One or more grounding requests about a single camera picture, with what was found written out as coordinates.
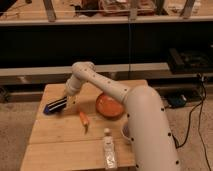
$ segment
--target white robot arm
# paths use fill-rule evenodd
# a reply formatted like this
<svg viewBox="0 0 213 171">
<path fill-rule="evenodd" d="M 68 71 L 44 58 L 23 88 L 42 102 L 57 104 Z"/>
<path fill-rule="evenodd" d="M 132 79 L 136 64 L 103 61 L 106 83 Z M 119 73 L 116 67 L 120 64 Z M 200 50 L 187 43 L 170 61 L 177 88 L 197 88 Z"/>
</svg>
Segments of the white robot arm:
<svg viewBox="0 0 213 171">
<path fill-rule="evenodd" d="M 94 71 L 91 62 L 77 62 L 67 80 L 66 91 L 75 95 L 88 81 L 124 104 L 139 171 L 180 171 L 173 136 L 159 94 L 149 86 L 130 88 Z"/>
</svg>

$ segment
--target black object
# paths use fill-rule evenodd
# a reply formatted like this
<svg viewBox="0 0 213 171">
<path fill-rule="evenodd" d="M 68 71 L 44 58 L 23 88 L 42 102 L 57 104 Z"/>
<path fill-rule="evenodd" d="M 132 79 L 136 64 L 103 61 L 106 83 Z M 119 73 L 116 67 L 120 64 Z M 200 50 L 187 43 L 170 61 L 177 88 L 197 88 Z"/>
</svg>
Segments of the black object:
<svg viewBox="0 0 213 171">
<path fill-rule="evenodd" d="M 200 102 L 201 95 L 196 89 L 179 89 L 165 95 L 171 108 L 184 107 L 186 103 Z"/>
<path fill-rule="evenodd" d="M 169 50 L 168 64 L 173 74 L 213 72 L 213 59 L 202 51 Z"/>
<path fill-rule="evenodd" d="M 186 105 L 186 98 L 182 94 L 169 95 L 167 101 L 171 108 L 179 108 Z"/>
<path fill-rule="evenodd" d="M 8 10 L 17 0 L 0 0 L 0 16 Z"/>
<path fill-rule="evenodd" d="M 55 114 L 56 112 L 60 112 L 63 108 L 65 108 L 66 105 L 67 105 L 67 97 L 64 97 L 62 99 L 47 104 L 44 108 L 43 113 L 46 115 Z"/>
</svg>

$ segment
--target black cable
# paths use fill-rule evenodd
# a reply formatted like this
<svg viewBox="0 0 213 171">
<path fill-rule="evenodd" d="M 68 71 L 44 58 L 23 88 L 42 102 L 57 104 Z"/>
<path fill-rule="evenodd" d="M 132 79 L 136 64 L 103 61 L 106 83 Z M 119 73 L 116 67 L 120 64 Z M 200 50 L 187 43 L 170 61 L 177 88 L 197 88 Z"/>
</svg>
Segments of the black cable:
<svg viewBox="0 0 213 171">
<path fill-rule="evenodd" d="M 201 81 L 201 87 L 202 87 L 202 99 L 200 101 L 200 103 L 198 103 L 197 105 L 195 105 L 192 110 L 190 111 L 189 113 L 189 122 L 188 122 L 188 128 L 187 128 L 187 132 L 186 132 L 186 136 L 185 136 L 185 139 L 183 141 L 183 143 L 181 145 L 179 145 L 179 142 L 177 140 L 177 138 L 175 136 L 173 136 L 174 138 L 174 141 L 175 141 L 175 146 L 176 148 L 181 148 L 183 147 L 186 142 L 187 142 L 187 139 L 189 137 L 189 132 L 190 132 L 190 128 L 191 128 L 191 117 L 192 117 L 192 113 L 193 111 L 200 106 L 200 112 L 199 112 L 199 119 L 198 119 L 198 134 L 200 136 L 200 139 L 201 139 L 201 142 L 202 142 L 202 145 L 203 145 L 203 149 L 204 149 L 204 155 L 205 155 L 205 159 L 206 159 L 206 163 L 207 163 L 207 166 L 208 166 L 208 169 L 209 171 L 212 171 L 211 167 L 210 167 L 210 164 L 209 164 L 209 160 L 208 160 L 208 156 L 207 156 L 207 150 L 206 150 L 206 146 L 205 146 L 205 143 L 204 143 L 204 140 L 203 140 L 203 137 L 202 137 L 202 134 L 200 132 L 200 126 L 201 126 L 201 115 L 202 115 L 202 111 L 203 111 L 203 104 L 204 104 L 204 101 L 206 99 L 206 89 L 204 87 L 204 84 L 203 82 Z"/>
<path fill-rule="evenodd" d="M 130 79 L 130 74 L 131 74 L 131 62 L 132 62 L 132 29 L 131 29 L 131 23 L 130 19 L 128 19 L 128 31 L 129 31 L 129 36 L 128 36 L 128 53 L 129 53 L 129 70 L 128 70 L 128 80 Z"/>
<path fill-rule="evenodd" d="M 210 167 L 210 164 L 209 164 L 208 156 L 207 156 L 206 146 L 205 146 L 205 143 L 204 143 L 204 140 L 203 140 L 201 131 L 200 131 L 200 126 L 201 126 L 201 115 L 202 115 L 202 111 L 203 111 L 203 104 L 204 104 L 204 100 L 206 99 L 206 89 L 205 89 L 203 83 L 201 84 L 201 86 L 202 86 L 202 88 L 203 88 L 204 96 L 203 96 L 203 103 L 201 104 L 201 107 L 200 107 L 200 113 L 199 113 L 199 119 L 198 119 L 198 133 L 199 133 L 199 136 L 200 136 L 202 145 L 203 145 L 203 150 L 204 150 L 204 155 L 205 155 L 205 159 L 206 159 L 206 164 L 207 164 L 207 166 L 208 166 L 208 168 L 209 168 L 209 171 L 212 171 L 212 169 L 211 169 L 211 167 Z"/>
<path fill-rule="evenodd" d="M 180 145 L 179 145 L 178 147 L 176 147 L 176 148 L 181 148 L 181 147 L 183 147 L 183 146 L 186 144 L 186 142 L 187 142 L 187 140 L 188 140 L 188 137 L 189 137 L 190 128 L 191 128 L 191 118 L 192 118 L 192 114 L 193 114 L 193 112 L 195 111 L 195 109 L 197 109 L 202 103 L 203 103 L 203 98 L 202 98 L 202 100 L 201 100 L 197 105 L 195 105 L 195 106 L 192 108 L 192 110 L 189 112 L 188 127 L 187 127 L 187 131 L 186 131 L 185 139 L 184 139 L 183 143 L 180 144 Z"/>
</svg>

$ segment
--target wooden tabletop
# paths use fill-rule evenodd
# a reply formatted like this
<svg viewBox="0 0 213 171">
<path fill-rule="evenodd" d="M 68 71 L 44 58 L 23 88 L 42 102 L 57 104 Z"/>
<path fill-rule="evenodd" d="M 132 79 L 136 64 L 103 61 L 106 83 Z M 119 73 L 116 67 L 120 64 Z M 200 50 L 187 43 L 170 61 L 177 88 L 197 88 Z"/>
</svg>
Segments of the wooden tabletop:
<svg viewBox="0 0 213 171">
<path fill-rule="evenodd" d="M 128 86 L 147 84 L 145 80 L 122 81 Z M 127 121 L 124 114 L 118 120 L 108 120 L 95 110 L 95 100 L 101 90 L 90 83 L 83 85 L 72 108 L 60 115 L 46 116 L 44 106 L 62 96 L 64 84 L 46 86 L 27 147 L 22 171 L 88 170 L 104 168 L 103 130 L 112 131 L 119 167 L 135 165 L 131 145 L 121 135 Z M 90 125 L 87 134 L 76 112 L 77 106 L 87 113 Z"/>
</svg>

